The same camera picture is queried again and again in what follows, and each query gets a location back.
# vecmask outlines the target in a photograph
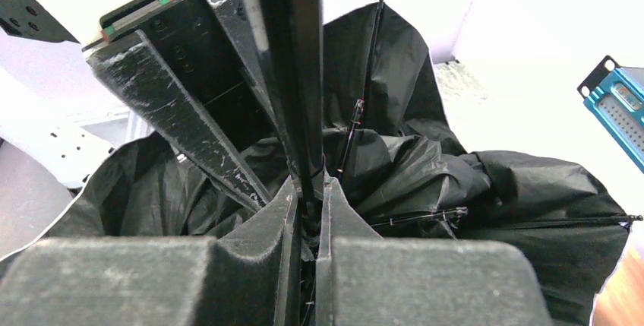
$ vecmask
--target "blue case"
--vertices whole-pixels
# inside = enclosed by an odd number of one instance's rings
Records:
[[[622,67],[606,56],[577,91],[584,106],[644,172],[644,68]]]

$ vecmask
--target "umbrella canopy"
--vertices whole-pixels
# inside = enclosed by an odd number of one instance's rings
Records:
[[[364,113],[342,184],[367,223],[384,236],[510,243],[532,262],[553,318],[587,323],[634,220],[595,177],[561,160],[467,154],[447,124],[425,42],[382,2],[324,27],[329,172],[357,100]],[[289,174],[278,140],[242,155],[275,195]],[[152,134],[114,152],[47,236],[220,237],[250,215]]]

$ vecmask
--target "black fabric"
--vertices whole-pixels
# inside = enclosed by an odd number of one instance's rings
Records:
[[[375,8],[360,8],[324,28],[329,172],[365,78],[372,89],[344,170],[349,203],[368,223],[467,207],[469,215],[458,223],[425,221],[378,231],[510,243],[532,262],[555,320],[586,324],[593,296],[629,234],[619,224],[623,210],[575,163],[508,151],[467,154],[447,124],[425,42],[388,7],[374,67],[365,77]],[[288,175],[278,140],[264,139],[242,154],[276,193]],[[167,142],[153,134],[114,152],[47,236],[220,237],[248,216],[195,166],[178,162]],[[597,218],[609,221],[583,223]]]

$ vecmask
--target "wooden surface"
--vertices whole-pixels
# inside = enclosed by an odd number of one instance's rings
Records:
[[[594,326],[644,325],[644,260],[630,248],[597,298]]]

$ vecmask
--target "black umbrella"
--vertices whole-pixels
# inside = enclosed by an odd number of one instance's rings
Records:
[[[383,2],[324,28],[324,125],[327,171],[340,169],[349,203],[380,234],[515,245],[553,318],[587,322],[635,217],[577,164],[467,154],[425,42]],[[289,174],[278,140],[242,156],[274,195]],[[48,236],[224,236],[251,215],[152,134],[114,152]]]

